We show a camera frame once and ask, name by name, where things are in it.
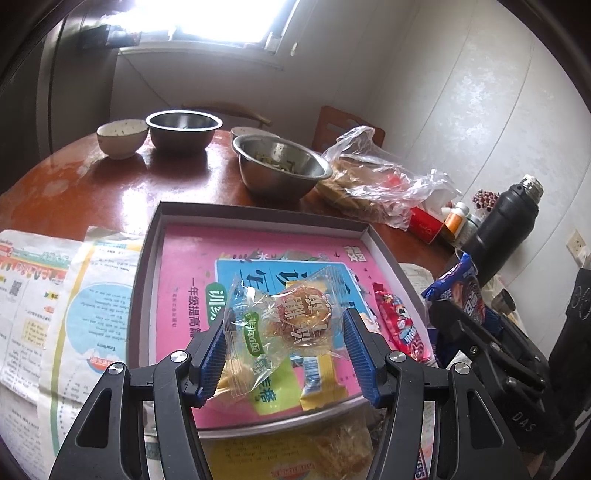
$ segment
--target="wooden chair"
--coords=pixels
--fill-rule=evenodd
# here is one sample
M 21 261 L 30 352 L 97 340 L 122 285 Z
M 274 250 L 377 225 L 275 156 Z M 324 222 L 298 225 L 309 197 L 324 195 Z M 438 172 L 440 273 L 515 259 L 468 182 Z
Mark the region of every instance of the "wooden chair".
M 334 145 L 336 139 L 342 134 L 361 125 L 375 128 L 374 143 L 379 147 L 384 144 L 386 132 L 381 128 L 375 127 L 356 115 L 343 112 L 329 105 L 324 105 L 320 109 L 314 140 L 312 140 L 312 150 L 316 150 L 317 152 L 325 151 Z
M 212 101 L 212 102 L 195 102 L 184 103 L 183 108 L 186 110 L 200 110 L 213 114 L 237 116 L 238 118 L 246 118 L 258 122 L 258 128 L 270 127 L 273 122 L 259 113 L 250 110 L 249 108 L 239 105 L 238 103 Z

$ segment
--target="blue gripper pad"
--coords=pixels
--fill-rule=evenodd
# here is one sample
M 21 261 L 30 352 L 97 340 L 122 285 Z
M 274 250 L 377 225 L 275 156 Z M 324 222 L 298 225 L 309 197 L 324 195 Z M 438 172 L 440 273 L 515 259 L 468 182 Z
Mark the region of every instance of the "blue gripper pad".
M 343 314 L 343 337 L 362 395 L 375 408 L 382 408 L 385 397 L 393 393 L 385 365 L 390 347 L 379 333 L 367 330 L 355 309 Z
M 200 387 L 197 390 L 197 400 L 201 405 L 216 392 L 225 362 L 226 337 L 223 334 L 223 328 L 220 328 L 201 365 Z

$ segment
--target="wrapped pastry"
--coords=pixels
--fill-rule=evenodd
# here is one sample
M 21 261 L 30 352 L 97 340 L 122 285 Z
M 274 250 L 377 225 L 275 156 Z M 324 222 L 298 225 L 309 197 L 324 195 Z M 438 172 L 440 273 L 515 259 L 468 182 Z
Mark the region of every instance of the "wrapped pastry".
M 239 278 L 233 282 L 224 310 L 226 379 L 233 397 L 252 391 L 289 356 L 285 342 L 267 328 L 274 306 L 271 296 Z
M 335 267 L 324 267 L 273 295 L 270 335 L 279 337 L 292 355 L 338 353 L 334 336 L 342 330 L 345 284 Z
M 299 360 L 304 369 L 304 387 L 300 396 L 302 410 L 321 408 L 349 396 L 347 388 L 339 384 L 336 378 L 330 355 L 309 356 Z

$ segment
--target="blue snack bag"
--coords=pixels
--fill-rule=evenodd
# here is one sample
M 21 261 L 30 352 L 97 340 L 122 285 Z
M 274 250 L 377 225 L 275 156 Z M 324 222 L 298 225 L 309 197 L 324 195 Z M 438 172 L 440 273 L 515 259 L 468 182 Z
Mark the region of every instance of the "blue snack bag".
M 449 299 L 478 325 L 482 325 L 486 312 L 477 273 L 470 255 L 464 252 L 458 264 L 433 282 L 421 295 L 427 301 Z

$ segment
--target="gray tray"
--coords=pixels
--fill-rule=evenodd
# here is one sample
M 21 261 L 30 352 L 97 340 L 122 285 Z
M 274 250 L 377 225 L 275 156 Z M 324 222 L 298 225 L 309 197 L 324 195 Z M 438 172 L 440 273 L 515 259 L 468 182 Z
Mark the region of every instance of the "gray tray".
M 402 287 L 404 294 L 399 289 L 397 289 L 397 294 L 400 294 L 399 296 L 406 304 L 411 303 L 414 306 L 425 323 L 424 307 L 419 296 L 380 235 L 367 223 L 311 213 L 285 212 L 258 207 L 161 202 L 154 213 L 144 240 L 132 292 L 127 347 L 130 368 L 155 363 L 158 273 L 160 272 L 165 228 L 171 224 L 360 239 L 382 270 L 388 284 L 390 286 L 398 284 Z M 281 420 L 233 428 L 200 429 L 199 436 L 202 438 L 226 438 L 278 432 L 338 416 L 360 407 L 364 403 L 366 403 L 365 399 L 357 395 L 325 408 L 298 413 Z

